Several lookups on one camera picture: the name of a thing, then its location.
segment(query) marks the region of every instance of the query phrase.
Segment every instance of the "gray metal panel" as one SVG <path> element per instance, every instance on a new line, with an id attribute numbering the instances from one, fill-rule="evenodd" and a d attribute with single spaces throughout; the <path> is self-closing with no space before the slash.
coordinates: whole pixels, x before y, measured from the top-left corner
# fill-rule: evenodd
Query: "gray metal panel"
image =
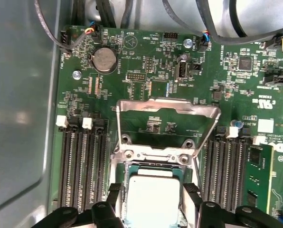
<path id="1" fill-rule="evenodd" d="M 57 28 L 60 1 L 42 0 L 41 6 L 49 26 Z M 69 17 L 70 4 L 65 6 L 67 10 L 62 12 Z M 55 57 L 53 43 L 38 21 L 33 1 L 0 1 L 2 228 L 31 227 L 47 212 Z"/>

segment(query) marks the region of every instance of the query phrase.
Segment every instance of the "motherboard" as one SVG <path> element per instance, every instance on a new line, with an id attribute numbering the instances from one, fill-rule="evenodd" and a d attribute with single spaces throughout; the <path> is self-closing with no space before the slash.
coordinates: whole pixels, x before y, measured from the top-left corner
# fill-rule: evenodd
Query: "motherboard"
<path id="1" fill-rule="evenodd" d="M 71 43 L 85 29 L 67 27 L 62 38 Z M 211 120 L 176 108 L 128 109 L 121 122 L 117 118 L 129 106 L 121 100 L 132 105 L 159 98 L 220 110 L 196 154 L 204 200 L 229 211 L 240 205 L 275 217 L 283 211 L 281 51 L 260 42 L 222 46 L 189 34 L 99 28 L 61 54 L 58 81 L 51 210 L 89 209 L 105 200 L 111 182 L 128 182 L 128 173 L 141 165 L 159 167 L 157 161 L 130 159 L 111 172 L 120 137 L 153 148 L 192 147 L 202 140 Z M 185 162 L 181 157 L 181 165 L 169 168 L 161 163 L 184 183 L 192 175 Z"/>

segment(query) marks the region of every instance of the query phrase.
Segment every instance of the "chip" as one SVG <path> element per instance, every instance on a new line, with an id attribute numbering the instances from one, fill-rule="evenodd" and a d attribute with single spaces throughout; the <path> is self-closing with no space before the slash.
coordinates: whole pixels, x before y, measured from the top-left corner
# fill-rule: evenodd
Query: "chip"
<path id="1" fill-rule="evenodd" d="M 257 196 L 253 194 L 251 191 L 247 193 L 247 205 L 251 207 L 256 207 Z"/>
<path id="2" fill-rule="evenodd" d="M 250 162 L 255 165 L 260 165 L 261 151 L 255 147 L 250 147 Z"/>
<path id="3" fill-rule="evenodd" d="M 213 100 L 220 101 L 222 100 L 223 93 L 221 91 L 214 91 L 213 92 Z"/>
<path id="4" fill-rule="evenodd" d="M 252 58 L 241 57 L 238 61 L 238 69 L 239 70 L 251 71 L 251 69 L 252 69 Z"/>

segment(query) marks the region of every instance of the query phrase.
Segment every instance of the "ram slot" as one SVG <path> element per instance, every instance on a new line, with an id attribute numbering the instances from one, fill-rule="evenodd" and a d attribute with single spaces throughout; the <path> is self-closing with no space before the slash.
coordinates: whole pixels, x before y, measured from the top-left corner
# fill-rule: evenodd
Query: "ram slot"
<path id="1" fill-rule="evenodd" d="M 84 209 L 91 209 L 94 202 L 94 195 L 92 191 L 93 169 L 94 169 L 94 130 L 84 134 L 85 142 L 85 177 L 84 177 L 84 191 L 83 191 L 83 204 Z"/>
<path id="2" fill-rule="evenodd" d="M 106 164 L 106 129 L 97 129 L 96 139 L 96 180 L 93 189 L 95 201 L 102 201 Z"/>
<path id="3" fill-rule="evenodd" d="M 235 173 L 235 165 L 236 165 L 236 157 L 237 156 L 237 143 L 232 141 L 231 142 L 231 150 L 230 150 L 230 162 L 229 162 L 229 173 L 228 173 L 228 191 L 227 191 L 227 204 L 225 209 L 227 211 L 232 210 L 232 199 L 235 197 L 235 185 L 234 181 L 236 179 Z"/>
<path id="4" fill-rule="evenodd" d="M 206 156 L 204 165 L 204 177 L 203 177 L 203 196 L 204 200 L 208 201 L 210 196 L 210 171 L 212 163 L 212 149 L 213 141 L 208 141 L 206 146 Z"/>
<path id="5" fill-rule="evenodd" d="M 213 145 L 212 153 L 212 166 L 211 166 L 211 175 L 210 175 L 210 196 L 209 200 L 216 201 L 216 190 L 217 190 L 217 161 L 218 161 L 218 152 L 219 152 L 219 141 L 215 140 Z"/>
<path id="6" fill-rule="evenodd" d="M 67 178 L 66 178 L 66 206 L 73 206 L 74 198 L 74 183 L 75 183 L 75 167 L 76 167 L 76 148 L 77 148 L 77 132 L 71 132 L 69 162 L 67 166 Z"/>
<path id="7" fill-rule="evenodd" d="M 66 181 L 67 181 L 67 167 L 69 163 L 70 143 L 71 143 L 71 133 L 67 132 L 66 129 L 64 129 L 62 132 L 58 207 L 63 207 L 66 205 Z"/>
<path id="8" fill-rule="evenodd" d="M 224 174 L 224 169 L 223 169 L 223 162 L 225 160 L 225 142 L 220 141 L 219 142 L 219 156 L 218 156 L 218 160 L 217 160 L 217 177 L 216 180 L 220 183 Z M 221 204 L 221 200 L 222 200 L 222 195 L 223 195 L 223 189 L 221 188 L 222 185 L 218 185 L 217 189 L 216 189 L 216 203 Z"/>
<path id="9" fill-rule="evenodd" d="M 74 167 L 74 189 L 73 189 L 73 207 L 77 208 L 78 211 L 81 211 L 81 196 L 79 195 L 80 183 L 82 178 L 82 133 L 77 133 L 77 145 L 75 149 L 75 155 L 73 156 L 75 159 L 73 160 Z"/>
<path id="10" fill-rule="evenodd" d="M 222 178 L 222 198 L 221 198 L 221 208 L 226 208 L 227 195 L 228 195 L 228 178 L 229 178 L 229 164 L 231 156 L 231 143 L 229 140 L 226 141 L 225 146 L 225 158 L 223 160 L 223 178 Z"/>
<path id="11" fill-rule="evenodd" d="M 233 151 L 234 156 L 234 165 L 233 165 L 233 175 L 232 175 L 232 195 L 231 195 L 231 211 L 235 213 L 236 209 L 236 198 L 237 198 L 237 191 L 238 191 L 238 185 L 240 182 L 239 178 L 239 166 L 240 166 L 240 149 L 241 149 L 241 143 L 236 143 L 236 146 Z"/>
<path id="12" fill-rule="evenodd" d="M 247 156 L 248 144 L 245 141 L 241 141 L 239 148 L 239 166 L 237 169 L 237 186 L 236 186 L 236 200 L 235 208 L 242 205 L 243 201 L 243 189 L 244 189 L 244 180 L 245 180 L 245 166 L 246 166 L 246 156 Z"/>

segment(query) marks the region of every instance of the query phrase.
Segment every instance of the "gray cable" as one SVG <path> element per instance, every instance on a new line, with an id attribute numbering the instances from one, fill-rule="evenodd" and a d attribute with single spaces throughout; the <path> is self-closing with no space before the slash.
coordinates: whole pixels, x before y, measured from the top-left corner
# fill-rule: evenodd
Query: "gray cable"
<path id="1" fill-rule="evenodd" d="M 41 11 L 41 8 L 40 8 L 40 5 L 39 5 L 39 2 L 38 0 L 34 0 L 34 5 L 35 5 L 35 9 L 36 9 L 36 13 L 37 13 L 37 16 L 40 20 L 40 23 L 41 23 L 41 26 L 43 27 L 44 31 L 46 32 L 47 36 L 55 43 L 57 44 L 58 46 L 60 46 L 61 48 L 64 48 L 66 50 L 72 50 L 73 48 L 77 47 L 83 40 L 84 38 L 86 37 L 86 33 L 82 33 L 78 38 L 77 40 L 75 40 L 75 42 L 72 44 L 72 45 L 66 45 L 66 44 L 62 44 L 61 42 L 59 42 L 55 37 L 54 35 L 52 34 L 52 32 L 50 31 L 50 29 L 48 28 L 47 26 L 47 23 L 44 19 L 44 16 L 42 14 L 42 11 Z"/>
<path id="2" fill-rule="evenodd" d="M 230 37 L 221 37 L 217 34 L 211 12 L 210 12 L 210 7 L 208 0 L 196 0 L 197 6 L 199 13 L 201 15 L 201 18 L 210 34 L 212 39 L 217 42 L 218 44 L 221 45 L 240 45 L 240 44 L 249 44 L 252 42 L 262 42 L 262 41 L 268 41 L 271 40 L 275 36 L 283 36 L 283 28 L 273 31 L 273 32 L 268 32 L 265 34 L 261 35 L 255 35 L 255 36 L 250 36 L 250 37 L 241 37 L 241 38 L 230 38 Z"/>
<path id="3" fill-rule="evenodd" d="M 124 8 L 124 13 L 121 21 L 121 29 L 127 29 L 129 26 L 129 17 L 133 8 L 133 0 L 126 0 L 126 6 Z"/>
<path id="4" fill-rule="evenodd" d="M 174 20 L 176 23 L 178 23 L 180 26 L 182 26 L 183 28 L 189 30 L 190 32 L 192 32 L 192 34 L 198 36 L 198 37 L 202 37 L 203 33 L 200 31 L 197 31 L 193 28 L 191 28 L 189 25 L 187 25 L 184 21 L 182 21 L 173 11 L 171 5 L 169 4 L 168 0 L 162 0 L 162 4 L 164 5 L 164 8 L 166 10 L 166 12 L 168 13 L 168 15 L 172 18 L 172 20 Z"/>

